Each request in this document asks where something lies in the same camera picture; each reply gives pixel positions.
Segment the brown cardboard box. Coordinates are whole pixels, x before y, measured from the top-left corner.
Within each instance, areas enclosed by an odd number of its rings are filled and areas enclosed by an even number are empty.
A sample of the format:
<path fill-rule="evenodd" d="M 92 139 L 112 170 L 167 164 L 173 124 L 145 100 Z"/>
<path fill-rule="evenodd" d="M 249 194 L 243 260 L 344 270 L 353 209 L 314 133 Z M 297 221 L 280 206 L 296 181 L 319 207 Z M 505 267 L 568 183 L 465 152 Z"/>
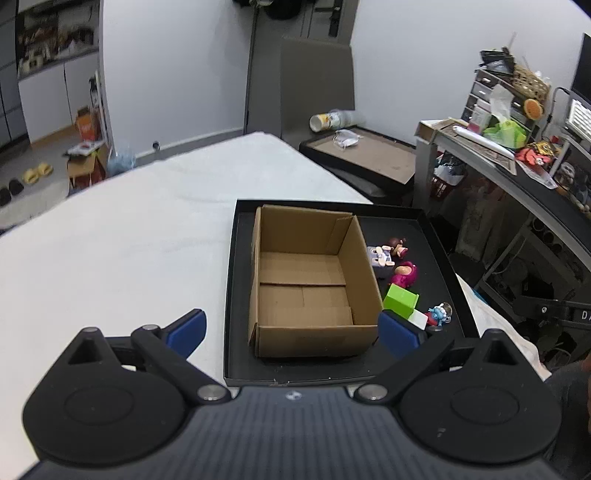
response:
<path fill-rule="evenodd" d="M 257 208 L 249 341 L 259 358 L 352 357 L 378 337 L 382 297 L 359 219 Z"/>

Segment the green plastic cube container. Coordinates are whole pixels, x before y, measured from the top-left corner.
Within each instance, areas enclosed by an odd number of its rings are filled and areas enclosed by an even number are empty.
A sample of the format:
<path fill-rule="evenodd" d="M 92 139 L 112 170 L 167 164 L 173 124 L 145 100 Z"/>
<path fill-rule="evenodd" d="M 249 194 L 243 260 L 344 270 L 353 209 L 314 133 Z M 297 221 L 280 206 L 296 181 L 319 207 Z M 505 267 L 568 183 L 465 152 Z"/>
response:
<path fill-rule="evenodd" d="M 384 310 L 391 310 L 408 320 L 415 312 L 419 295 L 396 284 L 391 284 L 383 301 Z"/>

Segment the brown-haired doll figurine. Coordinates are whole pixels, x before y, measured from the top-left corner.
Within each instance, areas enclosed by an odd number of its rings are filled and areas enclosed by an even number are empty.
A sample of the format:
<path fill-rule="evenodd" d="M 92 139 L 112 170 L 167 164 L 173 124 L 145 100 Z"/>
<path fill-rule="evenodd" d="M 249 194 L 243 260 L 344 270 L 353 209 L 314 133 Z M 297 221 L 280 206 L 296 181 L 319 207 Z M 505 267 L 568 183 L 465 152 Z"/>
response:
<path fill-rule="evenodd" d="M 406 240 L 404 238 L 393 237 L 388 241 L 390 247 L 390 256 L 394 261 L 403 259 L 408 252 Z"/>

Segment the green plastic bag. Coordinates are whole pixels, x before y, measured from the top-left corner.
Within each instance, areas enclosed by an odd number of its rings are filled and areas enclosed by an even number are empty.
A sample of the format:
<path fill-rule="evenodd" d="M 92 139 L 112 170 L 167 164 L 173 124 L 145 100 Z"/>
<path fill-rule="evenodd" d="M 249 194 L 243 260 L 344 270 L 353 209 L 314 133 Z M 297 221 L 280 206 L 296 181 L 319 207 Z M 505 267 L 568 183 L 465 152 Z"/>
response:
<path fill-rule="evenodd" d="M 506 120 L 485 129 L 483 136 L 512 150 L 523 148 L 528 139 L 526 130 L 513 120 Z"/>

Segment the white small box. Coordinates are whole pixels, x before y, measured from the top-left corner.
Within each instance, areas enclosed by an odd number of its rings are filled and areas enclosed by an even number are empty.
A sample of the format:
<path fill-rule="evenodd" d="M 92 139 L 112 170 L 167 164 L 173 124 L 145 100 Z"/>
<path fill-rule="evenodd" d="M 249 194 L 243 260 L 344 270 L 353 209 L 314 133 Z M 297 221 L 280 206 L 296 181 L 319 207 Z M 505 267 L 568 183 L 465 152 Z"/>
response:
<path fill-rule="evenodd" d="M 408 317 L 408 321 L 420 330 L 425 330 L 428 325 L 429 317 L 423 312 L 414 309 Z"/>

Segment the blue smurf figurine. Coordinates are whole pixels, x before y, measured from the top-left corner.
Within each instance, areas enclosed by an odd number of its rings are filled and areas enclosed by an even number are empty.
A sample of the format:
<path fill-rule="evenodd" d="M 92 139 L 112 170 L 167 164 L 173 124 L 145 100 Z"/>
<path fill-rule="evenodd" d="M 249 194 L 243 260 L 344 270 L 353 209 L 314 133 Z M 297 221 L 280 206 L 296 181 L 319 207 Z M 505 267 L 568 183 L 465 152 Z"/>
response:
<path fill-rule="evenodd" d="M 442 329 L 452 321 L 453 308 L 448 302 L 442 302 L 427 312 L 427 323 L 432 329 Z"/>

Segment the grey curved desk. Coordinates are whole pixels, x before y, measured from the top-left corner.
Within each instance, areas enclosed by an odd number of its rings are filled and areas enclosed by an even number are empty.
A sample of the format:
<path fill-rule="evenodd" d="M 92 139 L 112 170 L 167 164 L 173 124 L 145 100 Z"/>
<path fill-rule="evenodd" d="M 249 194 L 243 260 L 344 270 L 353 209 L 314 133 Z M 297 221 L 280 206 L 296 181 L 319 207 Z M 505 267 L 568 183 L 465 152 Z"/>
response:
<path fill-rule="evenodd" d="M 461 141 L 453 131 L 459 124 L 455 119 L 418 123 L 413 206 L 425 212 L 432 210 L 431 189 L 436 158 L 439 152 L 449 152 L 543 222 L 589 269 L 590 221 L 576 212 L 567 199 L 537 183 L 523 170 L 517 169 L 512 174 L 485 156 L 476 145 L 469 146 Z"/>

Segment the white crumpled mask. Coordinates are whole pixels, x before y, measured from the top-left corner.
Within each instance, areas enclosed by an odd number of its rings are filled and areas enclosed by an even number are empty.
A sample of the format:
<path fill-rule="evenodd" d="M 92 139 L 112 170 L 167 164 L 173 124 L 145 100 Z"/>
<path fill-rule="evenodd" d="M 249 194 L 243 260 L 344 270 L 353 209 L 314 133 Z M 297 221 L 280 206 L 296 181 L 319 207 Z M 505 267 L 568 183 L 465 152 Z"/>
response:
<path fill-rule="evenodd" d="M 332 138 L 332 142 L 337 146 L 339 149 L 346 150 L 348 148 L 352 148 L 359 144 L 360 136 L 358 133 L 348 130 L 348 129 L 341 129 L 335 132 L 334 138 Z"/>

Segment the lavender block robot toy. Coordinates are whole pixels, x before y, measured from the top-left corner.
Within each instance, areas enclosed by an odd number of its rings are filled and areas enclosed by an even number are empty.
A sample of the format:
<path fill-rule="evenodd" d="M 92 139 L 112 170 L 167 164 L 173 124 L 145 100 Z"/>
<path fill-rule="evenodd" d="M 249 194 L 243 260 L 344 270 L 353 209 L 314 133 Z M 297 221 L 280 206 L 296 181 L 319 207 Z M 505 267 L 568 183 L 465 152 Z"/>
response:
<path fill-rule="evenodd" d="M 393 248 L 389 245 L 368 246 L 367 256 L 377 279 L 391 276 L 396 262 L 392 257 Z"/>

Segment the yellow slippers pair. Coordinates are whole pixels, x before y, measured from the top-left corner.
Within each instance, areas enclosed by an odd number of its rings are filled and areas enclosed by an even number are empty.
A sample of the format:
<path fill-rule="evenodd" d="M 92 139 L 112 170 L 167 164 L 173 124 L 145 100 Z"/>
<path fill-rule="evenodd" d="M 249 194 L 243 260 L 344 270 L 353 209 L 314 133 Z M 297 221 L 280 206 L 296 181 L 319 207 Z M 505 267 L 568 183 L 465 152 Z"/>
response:
<path fill-rule="evenodd" d="M 22 181 L 26 185 L 33 185 L 39 179 L 47 177 L 52 173 L 53 166 L 46 162 L 41 162 L 36 167 L 27 169 L 22 175 Z"/>

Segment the red yellow toy figure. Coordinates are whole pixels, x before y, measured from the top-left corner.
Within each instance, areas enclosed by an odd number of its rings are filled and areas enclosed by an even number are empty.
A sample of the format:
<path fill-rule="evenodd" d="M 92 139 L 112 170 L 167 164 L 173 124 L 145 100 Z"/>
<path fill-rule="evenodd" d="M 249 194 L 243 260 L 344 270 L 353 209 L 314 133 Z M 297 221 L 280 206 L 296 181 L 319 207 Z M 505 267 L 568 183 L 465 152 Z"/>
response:
<path fill-rule="evenodd" d="M 556 149 L 547 141 L 534 142 L 517 151 L 515 159 L 530 166 L 547 168 L 556 159 Z"/>

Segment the orange burger plush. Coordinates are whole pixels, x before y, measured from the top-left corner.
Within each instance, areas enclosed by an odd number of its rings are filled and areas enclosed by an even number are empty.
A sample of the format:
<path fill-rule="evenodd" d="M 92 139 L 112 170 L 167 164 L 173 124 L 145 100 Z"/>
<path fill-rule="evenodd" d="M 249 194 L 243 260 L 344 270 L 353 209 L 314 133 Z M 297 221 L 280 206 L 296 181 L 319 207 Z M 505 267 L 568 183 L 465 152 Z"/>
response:
<path fill-rule="evenodd" d="M 524 112 L 528 119 L 538 121 L 544 114 L 544 108 L 535 98 L 528 98 L 524 101 Z"/>

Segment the black framed cork tray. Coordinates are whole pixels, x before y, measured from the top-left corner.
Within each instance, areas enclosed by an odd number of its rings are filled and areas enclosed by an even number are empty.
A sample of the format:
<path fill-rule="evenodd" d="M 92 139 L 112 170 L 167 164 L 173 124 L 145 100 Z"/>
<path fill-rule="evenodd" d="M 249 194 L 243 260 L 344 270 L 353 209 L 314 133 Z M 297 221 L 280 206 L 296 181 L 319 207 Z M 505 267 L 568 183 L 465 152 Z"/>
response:
<path fill-rule="evenodd" d="M 301 142 L 300 152 L 322 166 L 365 178 L 375 184 L 407 185 L 415 176 L 415 149 L 365 128 L 353 128 L 359 141 L 346 148 L 335 144 L 335 133 Z"/>

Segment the pink bear figurine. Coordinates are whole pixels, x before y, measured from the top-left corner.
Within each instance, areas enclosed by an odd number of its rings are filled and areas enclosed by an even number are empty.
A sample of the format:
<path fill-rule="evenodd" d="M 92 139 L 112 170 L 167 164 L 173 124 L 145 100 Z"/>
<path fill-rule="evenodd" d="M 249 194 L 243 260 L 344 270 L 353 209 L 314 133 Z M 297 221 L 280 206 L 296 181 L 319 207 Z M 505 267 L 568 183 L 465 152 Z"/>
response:
<path fill-rule="evenodd" d="M 411 261 L 400 262 L 394 267 L 390 283 L 403 289 L 410 289 L 418 277 L 418 267 Z"/>

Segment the black slippers pair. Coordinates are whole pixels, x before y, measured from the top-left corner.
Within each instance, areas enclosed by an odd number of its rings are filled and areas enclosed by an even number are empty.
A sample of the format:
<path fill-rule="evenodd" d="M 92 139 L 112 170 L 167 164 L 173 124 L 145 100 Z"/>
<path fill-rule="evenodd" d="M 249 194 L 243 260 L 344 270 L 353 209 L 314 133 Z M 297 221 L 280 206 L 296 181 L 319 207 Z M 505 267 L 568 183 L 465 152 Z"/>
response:
<path fill-rule="evenodd" d="M 23 184 L 16 178 L 11 179 L 6 186 L 0 187 L 0 206 L 8 205 L 12 199 L 22 193 Z"/>

